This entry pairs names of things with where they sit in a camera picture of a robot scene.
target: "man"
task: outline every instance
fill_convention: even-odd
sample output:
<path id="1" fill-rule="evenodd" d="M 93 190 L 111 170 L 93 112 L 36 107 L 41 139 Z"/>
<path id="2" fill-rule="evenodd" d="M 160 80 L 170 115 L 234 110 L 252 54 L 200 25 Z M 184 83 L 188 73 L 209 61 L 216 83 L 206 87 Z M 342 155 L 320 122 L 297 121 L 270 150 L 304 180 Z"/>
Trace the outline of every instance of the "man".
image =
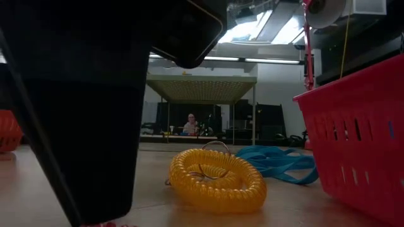
<path id="1" fill-rule="evenodd" d="M 182 132 L 186 132 L 189 135 L 195 135 L 198 132 L 198 122 L 195 121 L 195 116 L 193 114 L 188 115 L 188 122 L 184 125 Z"/>

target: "red plastic basket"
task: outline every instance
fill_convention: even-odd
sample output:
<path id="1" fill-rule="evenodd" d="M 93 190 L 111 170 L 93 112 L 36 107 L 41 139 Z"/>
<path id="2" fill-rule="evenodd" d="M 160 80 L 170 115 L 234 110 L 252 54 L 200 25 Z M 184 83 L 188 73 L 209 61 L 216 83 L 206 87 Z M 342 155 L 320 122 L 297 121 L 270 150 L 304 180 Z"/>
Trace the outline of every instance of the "red plastic basket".
<path id="1" fill-rule="evenodd" d="M 14 151 L 23 133 L 9 110 L 0 110 L 0 153 Z"/>
<path id="2" fill-rule="evenodd" d="M 294 98 L 329 195 L 403 226 L 404 55 Z"/>

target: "desk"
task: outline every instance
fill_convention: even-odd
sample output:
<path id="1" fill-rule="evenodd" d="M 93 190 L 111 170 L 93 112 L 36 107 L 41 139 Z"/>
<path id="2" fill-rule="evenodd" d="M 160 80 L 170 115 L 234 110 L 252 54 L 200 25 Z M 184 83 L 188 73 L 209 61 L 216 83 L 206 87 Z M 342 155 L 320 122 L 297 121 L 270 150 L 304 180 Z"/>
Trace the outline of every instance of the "desk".
<path id="1" fill-rule="evenodd" d="M 163 135 L 140 135 L 140 137 L 154 137 L 154 138 L 163 138 Z M 170 138 L 177 138 L 177 139 L 217 139 L 216 136 L 176 136 L 170 135 Z"/>
<path id="2" fill-rule="evenodd" d="M 234 112 L 234 105 L 252 88 L 252 145 L 255 145 L 257 77 L 148 74 L 146 83 L 162 97 L 161 102 L 164 98 L 168 103 L 167 130 L 170 126 L 170 103 L 233 105 Z"/>
<path id="3" fill-rule="evenodd" d="M 260 212 L 218 216 L 179 205 L 164 185 L 175 152 L 140 151 L 133 206 L 116 221 L 139 227 L 388 227 L 327 196 L 319 182 L 307 187 L 266 179 L 268 196 Z M 42 169 L 28 146 L 16 161 L 0 162 L 0 226 L 68 227 Z"/>

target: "white wall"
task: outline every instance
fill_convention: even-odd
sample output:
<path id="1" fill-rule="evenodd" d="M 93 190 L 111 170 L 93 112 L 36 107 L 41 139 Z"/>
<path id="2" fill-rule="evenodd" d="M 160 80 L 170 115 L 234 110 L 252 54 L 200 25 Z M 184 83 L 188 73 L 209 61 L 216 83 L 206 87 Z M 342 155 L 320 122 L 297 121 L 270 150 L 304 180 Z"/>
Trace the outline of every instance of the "white wall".
<path id="1" fill-rule="evenodd" d="M 314 50 L 315 75 L 321 74 L 321 52 Z M 293 102 L 293 97 L 306 91 L 304 87 L 304 66 L 280 65 L 280 64 L 257 64 L 249 73 L 244 73 L 243 69 L 224 69 L 224 68 L 196 68 L 181 69 L 173 67 L 165 69 L 162 67 L 151 67 L 149 72 L 152 74 L 182 74 L 185 70 L 188 74 L 198 76 L 255 76 L 258 78 L 256 85 L 256 101 L 266 105 L 282 105 L 283 118 L 287 136 L 298 135 L 306 129 L 302 112 L 297 103 Z M 253 90 L 250 90 L 243 99 L 253 102 Z M 146 102 L 159 102 L 160 96 L 151 88 L 146 87 Z M 230 117 L 230 106 L 222 105 L 222 126 L 226 129 Z"/>
<path id="2" fill-rule="evenodd" d="M 228 68 L 204 68 L 197 67 L 195 69 L 182 69 L 179 67 L 164 68 L 164 67 L 149 67 L 148 72 L 151 74 L 161 74 L 161 75 L 181 75 L 185 71 L 186 74 L 192 74 L 195 76 L 250 76 L 249 73 L 245 73 L 243 69 L 228 69 Z M 142 123 L 144 122 L 154 122 L 152 119 L 156 119 L 157 112 L 155 111 L 156 103 L 161 102 L 160 95 L 153 91 L 149 86 L 146 85 L 145 97 L 144 97 L 144 108 Z M 222 129 L 227 128 L 229 121 L 230 108 L 228 105 L 221 105 L 222 108 Z"/>
<path id="3" fill-rule="evenodd" d="M 257 76 L 256 101 L 265 105 L 282 105 L 287 136 L 301 135 L 306 129 L 302 112 L 293 97 L 306 91 L 304 67 L 295 65 L 258 64 L 251 71 Z M 253 102 L 253 90 L 243 99 Z"/>

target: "blue lanyard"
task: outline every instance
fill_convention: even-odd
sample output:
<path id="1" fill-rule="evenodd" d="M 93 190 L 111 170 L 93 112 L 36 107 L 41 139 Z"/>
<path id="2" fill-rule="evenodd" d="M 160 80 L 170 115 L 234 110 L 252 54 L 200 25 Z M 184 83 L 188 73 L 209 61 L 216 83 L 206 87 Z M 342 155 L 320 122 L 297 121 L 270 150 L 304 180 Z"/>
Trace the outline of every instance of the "blue lanyard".
<path id="1" fill-rule="evenodd" d="M 298 156 L 288 154 L 298 152 Z M 287 149 L 283 151 L 278 147 L 248 146 L 242 148 L 237 157 L 243 158 L 252 164 L 263 177 L 273 177 L 288 183 L 306 185 L 318 179 L 318 172 L 314 158 L 311 155 L 304 155 L 299 150 Z M 306 170 L 311 172 L 301 179 L 296 179 L 285 172 L 288 170 Z"/>

